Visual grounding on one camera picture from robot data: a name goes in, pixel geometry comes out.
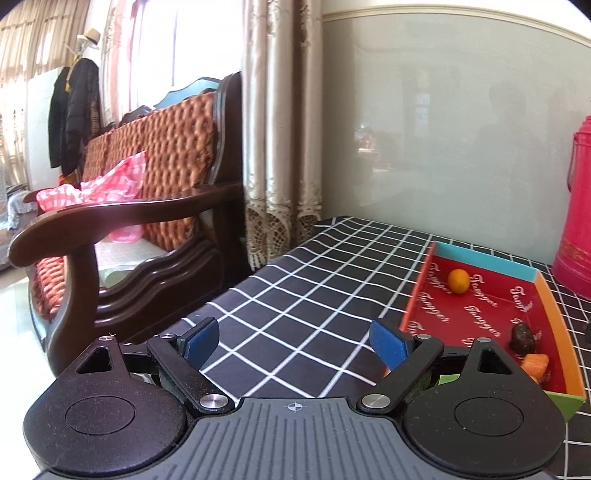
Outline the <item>orange carrot-like fruit piece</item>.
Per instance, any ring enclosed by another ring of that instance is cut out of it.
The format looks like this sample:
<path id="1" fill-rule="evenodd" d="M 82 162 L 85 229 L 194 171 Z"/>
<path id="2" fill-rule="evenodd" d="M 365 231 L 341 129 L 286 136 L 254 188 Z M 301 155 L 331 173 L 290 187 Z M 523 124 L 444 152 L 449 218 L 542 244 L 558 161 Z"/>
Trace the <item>orange carrot-like fruit piece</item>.
<path id="1" fill-rule="evenodd" d="M 546 354 L 527 354 L 522 362 L 521 368 L 536 383 L 540 384 L 547 375 L 550 359 Z"/>

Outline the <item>red paper tray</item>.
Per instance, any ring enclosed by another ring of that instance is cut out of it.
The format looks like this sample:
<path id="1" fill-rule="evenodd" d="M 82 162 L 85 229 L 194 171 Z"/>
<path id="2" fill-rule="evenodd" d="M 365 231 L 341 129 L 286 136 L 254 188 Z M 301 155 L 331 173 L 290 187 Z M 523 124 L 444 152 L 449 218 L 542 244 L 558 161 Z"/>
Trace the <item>red paper tray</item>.
<path id="1" fill-rule="evenodd" d="M 464 269 L 470 288 L 450 291 L 448 275 Z M 490 337 L 516 361 L 509 348 L 512 327 L 525 322 L 549 367 L 542 389 L 566 420 L 583 406 L 586 393 L 573 342 L 558 304 L 539 269 L 467 248 L 431 242 L 426 262 L 407 304 L 399 328 L 410 336 L 429 334 L 448 347 L 470 347 L 478 337 Z"/>

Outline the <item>beige curtain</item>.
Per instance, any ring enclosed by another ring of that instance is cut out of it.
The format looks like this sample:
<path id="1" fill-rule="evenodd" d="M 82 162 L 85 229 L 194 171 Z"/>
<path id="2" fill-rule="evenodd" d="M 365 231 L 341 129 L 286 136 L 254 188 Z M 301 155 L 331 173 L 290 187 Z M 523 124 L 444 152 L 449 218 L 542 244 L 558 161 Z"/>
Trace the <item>beige curtain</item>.
<path id="1" fill-rule="evenodd" d="M 246 1 L 242 159 L 246 252 L 262 268 L 322 214 L 322 8 Z"/>

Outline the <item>dark wooden sofa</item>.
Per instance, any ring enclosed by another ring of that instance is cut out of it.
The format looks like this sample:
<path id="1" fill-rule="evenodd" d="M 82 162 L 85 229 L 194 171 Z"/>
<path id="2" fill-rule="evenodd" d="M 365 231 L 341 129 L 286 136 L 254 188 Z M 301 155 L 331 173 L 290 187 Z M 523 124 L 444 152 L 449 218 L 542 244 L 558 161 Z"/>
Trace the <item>dark wooden sofa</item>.
<path id="1" fill-rule="evenodd" d="M 252 272 L 240 75 L 96 137 L 88 172 L 105 173 L 136 153 L 146 157 L 136 198 L 41 213 L 9 246 L 10 263 L 28 272 L 33 327 L 54 374 L 97 337 L 142 342 Z M 136 225 L 141 243 L 156 253 L 106 286 L 95 247 Z"/>

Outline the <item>black hanging jacket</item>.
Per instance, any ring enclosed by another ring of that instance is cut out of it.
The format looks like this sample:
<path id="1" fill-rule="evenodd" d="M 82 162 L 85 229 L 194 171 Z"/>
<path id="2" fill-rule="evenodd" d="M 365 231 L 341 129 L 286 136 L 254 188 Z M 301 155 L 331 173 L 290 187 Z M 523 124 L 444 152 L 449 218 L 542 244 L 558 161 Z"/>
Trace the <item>black hanging jacket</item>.
<path id="1" fill-rule="evenodd" d="M 76 58 L 64 67 L 53 88 L 48 114 L 48 146 L 51 168 L 63 177 L 83 161 L 83 147 L 100 131 L 98 66 L 90 59 Z"/>

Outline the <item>red thermos flask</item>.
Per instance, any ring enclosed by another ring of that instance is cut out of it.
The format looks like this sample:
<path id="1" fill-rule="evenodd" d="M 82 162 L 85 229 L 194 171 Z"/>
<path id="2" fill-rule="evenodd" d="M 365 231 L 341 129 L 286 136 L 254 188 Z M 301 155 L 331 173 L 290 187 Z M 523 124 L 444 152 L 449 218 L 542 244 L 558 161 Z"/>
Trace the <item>red thermos flask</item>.
<path id="1" fill-rule="evenodd" d="M 556 279 L 576 295 L 590 299 L 590 116 L 573 135 L 567 175 L 570 201 L 552 266 Z"/>

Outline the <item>straw hat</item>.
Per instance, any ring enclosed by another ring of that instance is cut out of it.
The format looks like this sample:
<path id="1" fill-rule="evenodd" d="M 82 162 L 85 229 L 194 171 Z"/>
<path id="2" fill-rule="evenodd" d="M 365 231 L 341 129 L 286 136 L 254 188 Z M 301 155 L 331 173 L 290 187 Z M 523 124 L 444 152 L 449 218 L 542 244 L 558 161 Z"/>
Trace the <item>straw hat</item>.
<path id="1" fill-rule="evenodd" d="M 96 29 L 89 28 L 84 33 L 78 34 L 76 38 L 81 44 L 97 48 L 101 34 Z"/>

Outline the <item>pink plastic bag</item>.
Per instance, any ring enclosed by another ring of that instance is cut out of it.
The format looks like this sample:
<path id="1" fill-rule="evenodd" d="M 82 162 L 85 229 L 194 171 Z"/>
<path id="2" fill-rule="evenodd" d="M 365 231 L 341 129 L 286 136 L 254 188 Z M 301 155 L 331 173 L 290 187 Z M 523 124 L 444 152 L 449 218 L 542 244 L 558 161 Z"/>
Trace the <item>pink plastic bag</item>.
<path id="1" fill-rule="evenodd" d="M 70 206 L 128 202 L 140 193 L 145 167 L 142 151 L 121 160 L 103 176 L 82 182 L 80 188 L 63 184 L 38 192 L 35 200 L 44 213 Z"/>

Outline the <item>black white checkered tablecloth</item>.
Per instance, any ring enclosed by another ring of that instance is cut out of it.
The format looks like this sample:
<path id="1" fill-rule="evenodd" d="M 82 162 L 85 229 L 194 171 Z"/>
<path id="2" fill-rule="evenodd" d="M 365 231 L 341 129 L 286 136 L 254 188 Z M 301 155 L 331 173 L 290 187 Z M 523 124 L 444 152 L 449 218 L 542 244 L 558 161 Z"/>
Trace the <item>black white checkered tablecloth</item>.
<path id="1" fill-rule="evenodd" d="M 400 321 L 426 262 L 443 242 L 540 270 L 573 342 L 586 399 L 566 420 L 541 385 L 490 337 L 448 347 L 429 334 L 389 370 L 370 346 L 376 319 Z M 590 304 L 542 263 L 355 217 L 314 236 L 184 316 L 185 333 L 214 317 L 218 346 L 200 370 L 273 452 L 290 440 L 297 466 L 260 478 L 586 479 L 590 475 Z"/>

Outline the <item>dark brown date fruit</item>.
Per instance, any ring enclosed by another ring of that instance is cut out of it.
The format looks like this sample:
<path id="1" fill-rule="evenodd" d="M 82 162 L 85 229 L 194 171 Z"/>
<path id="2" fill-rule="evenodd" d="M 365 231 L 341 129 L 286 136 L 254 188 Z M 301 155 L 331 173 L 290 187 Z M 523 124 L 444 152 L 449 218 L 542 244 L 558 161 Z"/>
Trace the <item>dark brown date fruit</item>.
<path id="1" fill-rule="evenodd" d="M 509 348 L 520 358 L 539 352 L 535 335 L 527 323 L 519 322 L 512 327 Z"/>

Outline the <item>orange fruit in tray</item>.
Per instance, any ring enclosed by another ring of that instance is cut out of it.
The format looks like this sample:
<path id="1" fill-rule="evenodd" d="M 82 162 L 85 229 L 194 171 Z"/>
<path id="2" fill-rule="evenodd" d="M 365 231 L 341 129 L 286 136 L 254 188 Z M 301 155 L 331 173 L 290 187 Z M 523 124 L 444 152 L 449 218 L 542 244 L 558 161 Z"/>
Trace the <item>orange fruit in tray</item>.
<path id="1" fill-rule="evenodd" d="M 452 293 L 462 295 L 470 288 L 470 275 L 464 269 L 454 269 L 448 275 L 448 286 Z"/>

